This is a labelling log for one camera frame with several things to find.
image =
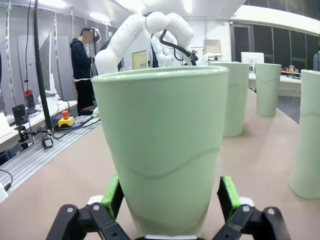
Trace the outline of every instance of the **person standing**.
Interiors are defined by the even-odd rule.
[[[313,70],[320,72],[320,46],[316,54],[313,56]]]
[[[94,89],[92,86],[91,77],[92,63],[95,62],[95,58],[88,57],[83,44],[83,32],[87,31],[91,31],[91,29],[88,27],[82,29],[80,36],[78,38],[74,38],[70,43],[73,78],[75,88],[78,93],[78,114],[82,109],[94,105]]]

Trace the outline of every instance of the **green cup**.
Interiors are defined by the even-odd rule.
[[[225,67],[181,66],[92,79],[141,235],[201,235],[222,145],[228,76]]]
[[[291,190],[304,199],[320,198],[320,72],[301,71],[299,137]]]
[[[276,115],[281,65],[256,63],[256,113],[273,117]]]
[[[221,66],[230,70],[223,136],[240,136],[245,124],[250,65],[239,62],[212,61],[210,66]]]

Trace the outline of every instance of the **white monitor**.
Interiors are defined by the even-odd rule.
[[[265,63],[265,54],[262,52],[241,52],[241,62],[250,64],[250,70],[254,71],[255,64]]]
[[[42,69],[42,77],[44,90],[47,94],[55,95],[57,90],[55,88],[54,75],[52,74],[51,69],[51,47],[52,47],[52,33],[50,32],[49,36],[46,38],[44,43],[40,48],[40,61]]]

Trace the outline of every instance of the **ceiling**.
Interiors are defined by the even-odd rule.
[[[229,20],[245,0],[192,0],[192,12],[186,12],[182,0],[63,0],[68,7],[54,9],[78,17],[90,18],[92,12],[106,15],[111,24],[118,27],[131,14],[148,12],[177,13],[185,18],[207,17],[219,20]],[[28,5],[29,0],[11,0],[11,3]],[[40,7],[53,9],[47,5]]]

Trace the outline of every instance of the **fluorescent light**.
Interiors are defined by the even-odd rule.
[[[67,6],[67,4],[62,0],[38,0],[38,2],[40,4],[56,7],[59,9],[63,9]]]
[[[93,19],[96,19],[96,20],[99,20],[103,23],[109,23],[110,22],[110,18],[103,15],[103,14],[100,14],[100,13],[96,13],[96,12],[92,12],[89,14],[89,16]]]
[[[184,10],[188,13],[192,12],[192,0],[182,0]]]

